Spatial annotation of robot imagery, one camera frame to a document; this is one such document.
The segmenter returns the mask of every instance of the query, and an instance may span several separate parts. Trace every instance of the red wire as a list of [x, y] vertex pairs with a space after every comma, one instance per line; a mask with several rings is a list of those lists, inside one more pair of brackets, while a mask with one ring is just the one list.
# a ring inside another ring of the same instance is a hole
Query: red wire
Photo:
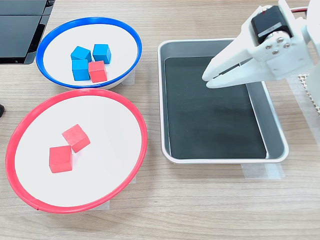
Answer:
[[301, 8], [301, 9], [296, 9], [292, 10], [291, 12], [295, 13], [305, 13], [308, 10], [308, 8]]

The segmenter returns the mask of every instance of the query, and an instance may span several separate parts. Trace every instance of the metal tray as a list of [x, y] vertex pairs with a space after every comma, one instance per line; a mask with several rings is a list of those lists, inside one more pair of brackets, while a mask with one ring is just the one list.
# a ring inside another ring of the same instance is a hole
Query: metal tray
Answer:
[[289, 154], [264, 82], [208, 89], [210, 59], [233, 39], [158, 47], [161, 149], [175, 164], [279, 163]]

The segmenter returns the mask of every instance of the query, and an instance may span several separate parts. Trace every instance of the tray rim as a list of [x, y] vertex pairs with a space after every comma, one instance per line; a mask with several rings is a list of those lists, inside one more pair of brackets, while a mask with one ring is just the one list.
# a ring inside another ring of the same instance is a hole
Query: tray rim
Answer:
[[261, 82], [265, 96], [268, 100], [268, 104], [270, 106], [270, 110], [273, 115], [273, 119], [275, 121], [275, 125], [280, 134], [284, 151], [282, 155], [278, 158], [201, 158], [201, 159], [178, 159], [172, 157], [166, 150], [165, 146], [165, 128], [164, 128], [164, 98], [163, 98], [163, 76], [162, 76], [162, 62], [161, 62], [161, 49], [163, 46], [169, 43], [185, 43], [185, 42], [217, 42], [217, 41], [233, 41], [235, 38], [213, 38], [213, 39], [175, 39], [175, 40], [166, 40], [163, 41], [157, 48], [157, 59], [158, 59], [158, 81], [159, 81], [159, 111], [160, 111], [160, 138], [161, 138], [161, 151], [162, 154], [172, 163], [174, 164], [253, 164], [253, 163], [280, 163], [284, 161], [289, 155], [289, 145], [286, 140], [284, 131], [281, 127], [280, 120], [276, 113], [276, 109], [271, 100], [271, 96], [268, 92], [267, 86], [264, 81]]

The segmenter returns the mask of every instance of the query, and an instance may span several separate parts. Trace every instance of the bowl rim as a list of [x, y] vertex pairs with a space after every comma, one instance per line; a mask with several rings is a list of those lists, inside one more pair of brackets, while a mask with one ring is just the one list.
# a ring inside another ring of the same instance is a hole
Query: bowl rim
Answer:
[[[45, 66], [44, 66], [44, 53], [48, 47], [48, 45], [52, 42], [53, 39], [55, 39], [58, 35], [60, 35], [61, 33], [72, 29], [72, 28], [76, 28], [76, 27], [80, 27], [80, 26], [84, 26], [84, 25], [92, 25], [92, 24], [106, 24], [106, 25], [114, 25], [117, 27], [120, 27], [124, 30], [126, 30], [129, 34], [131, 34], [131, 36], [133, 36], [136, 45], [137, 45], [137, 49], [138, 49], [138, 53], [135, 59], [135, 62], [133, 63], [133, 65], [122, 75], [116, 77], [113, 80], [110, 81], [106, 81], [103, 83], [97, 83], [97, 84], [92, 84], [92, 85], [71, 85], [71, 84], [66, 84], [63, 82], [60, 82], [59, 80], [53, 78], [46, 70]], [[66, 22], [58, 27], [56, 27], [54, 30], [52, 30], [51, 32], [49, 32], [41, 41], [37, 52], [36, 52], [36, 64], [40, 70], [40, 72], [50, 81], [54, 82], [55, 84], [67, 87], [67, 88], [73, 88], [73, 89], [84, 89], [84, 88], [100, 88], [100, 87], [105, 87], [111, 84], [116, 83], [117, 81], [123, 79], [125, 76], [127, 76], [138, 64], [140, 57], [142, 54], [142, 42], [141, 39], [138, 35], [138, 33], [128, 24], [119, 21], [117, 19], [113, 19], [113, 18], [108, 18], [108, 17], [84, 17], [84, 18], [79, 18], [79, 19], [75, 19], [69, 22]]]
[[[122, 105], [124, 105], [126, 108], [128, 108], [134, 117], [136, 118], [140, 131], [141, 131], [141, 149], [139, 153], [139, 157], [135, 163], [135, 166], [133, 167], [132, 171], [128, 175], [128, 177], [118, 186], [116, 187], [112, 192], [108, 193], [107, 195], [103, 196], [100, 199], [97, 199], [95, 201], [78, 205], [78, 206], [55, 206], [50, 205], [48, 203], [45, 203], [43, 201], [40, 201], [36, 198], [34, 198], [30, 193], [28, 193], [25, 188], [20, 183], [16, 167], [15, 167], [15, 158], [16, 158], [16, 151], [19, 145], [19, 142], [29, 127], [29, 125], [46, 109], [52, 107], [53, 105], [75, 97], [80, 96], [100, 96], [105, 97], [109, 99], [113, 99]], [[8, 181], [14, 190], [14, 192], [28, 205], [35, 208], [36, 210], [42, 210], [48, 213], [55, 213], [55, 214], [70, 214], [70, 213], [78, 213], [83, 212], [92, 208], [95, 208], [113, 197], [115, 197], [118, 193], [120, 193], [136, 176], [137, 172], [139, 171], [144, 158], [147, 153], [147, 146], [148, 146], [148, 132], [147, 132], [147, 125], [145, 123], [145, 120], [138, 110], [138, 108], [127, 98], [121, 96], [118, 93], [115, 93], [110, 90], [105, 89], [98, 89], [98, 88], [87, 88], [87, 89], [75, 89], [71, 91], [66, 91], [63, 93], [60, 93], [40, 105], [38, 105], [36, 108], [34, 108], [30, 113], [26, 115], [26, 117], [19, 123], [19, 125], [14, 130], [10, 141], [8, 143], [8, 147], [6, 150], [5, 155], [5, 171], [8, 178]]]

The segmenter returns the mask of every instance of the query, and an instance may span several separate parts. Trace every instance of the cube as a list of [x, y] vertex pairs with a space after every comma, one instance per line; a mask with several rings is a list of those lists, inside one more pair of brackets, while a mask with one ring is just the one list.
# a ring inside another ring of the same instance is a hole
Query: cube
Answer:
[[111, 51], [108, 44], [95, 44], [92, 55], [96, 62], [104, 61], [105, 64], [110, 64]]
[[62, 133], [62, 135], [75, 153], [90, 144], [87, 134], [78, 124]]
[[71, 53], [71, 60], [87, 60], [88, 63], [90, 63], [92, 61], [91, 51], [84, 47], [77, 46]]
[[53, 174], [72, 170], [70, 146], [50, 147], [49, 167]]
[[93, 83], [107, 81], [107, 72], [104, 61], [89, 62], [89, 74]]
[[88, 60], [72, 60], [72, 74], [75, 81], [90, 80]]

